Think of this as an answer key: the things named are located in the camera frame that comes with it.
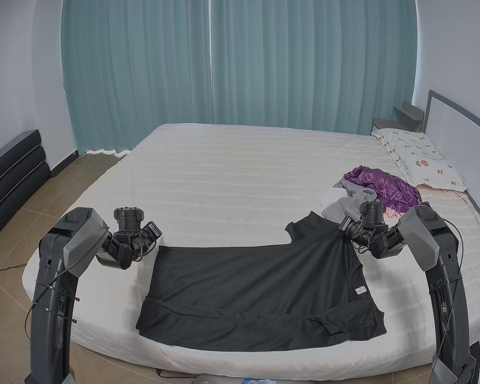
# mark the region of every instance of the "white bed sheet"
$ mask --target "white bed sheet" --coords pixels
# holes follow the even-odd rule
[[[113,210],[138,206],[168,246],[288,243],[284,231],[323,192],[358,165],[402,176],[374,137],[282,128],[168,124],[158,127],[72,206],[96,209],[112,229]],[[455,192],[420,187],[424,200],[462,231],[470,341],[480,339],[480,226]],[[181,372],[327,380],[370,376],[425,364],[435,349],[425,274],[406,247],[400,256],[360,255],[368,287],[385,312],[387,333],[369,341],[283,352],[212,352],[140,337],[135,324],[148,293],[155,252],[126,271],[93,261],[80,278],[72,341],[122,360]],[[23,275],[32,297],[38,253]]]

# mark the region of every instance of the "pile of clothes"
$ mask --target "pile of clothes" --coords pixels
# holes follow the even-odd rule
[[[428,202],[422,202],[417,188],[402,179],[381,169],[359,166],[325,192],[322,215],[336,223],[341,223],[345,216],[359,220],[360,205],[371,201],[385,203],[385,214],[397,218],[414,205],[430,206]]]

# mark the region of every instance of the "black t-shirt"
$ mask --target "black t-shirt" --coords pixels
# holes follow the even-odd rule
[[[280,351],[386,333],[362,264],[338,224],[314,212],[290,244],[160,247],[137,329],[154,341],[215,351]]]

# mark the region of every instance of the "gray cloth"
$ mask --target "gray cloth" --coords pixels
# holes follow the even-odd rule
[[[367,201],[375,201],[377,193],[370,188],[363,188],[351,181],[342,178],[334,188],[345,188],[348,196],[338,199],[331,203],[322,211],[323,217],[327,220],[341,223],[345,216],[350,216],[354,220],[360,220],[360,205]]]

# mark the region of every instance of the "floor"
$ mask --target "floor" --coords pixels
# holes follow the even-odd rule
[[[0,269],[26,263],[38,241],[80,195],[118,162],[115,155],[87,154],[50,179],[0,231]],[[30,345],[24,319],[31,301],[22,286],[23,268],[0,271],[0,384],[23,383],[30,372]],[[100,355],[72,344],[70,364],[77,384],[190,384],[192,378],[166,379],[155,369]],[[163,371],[163,376],[191,376]],[[427,384],[430,366],[369,378],[343,380],[343,384]]]

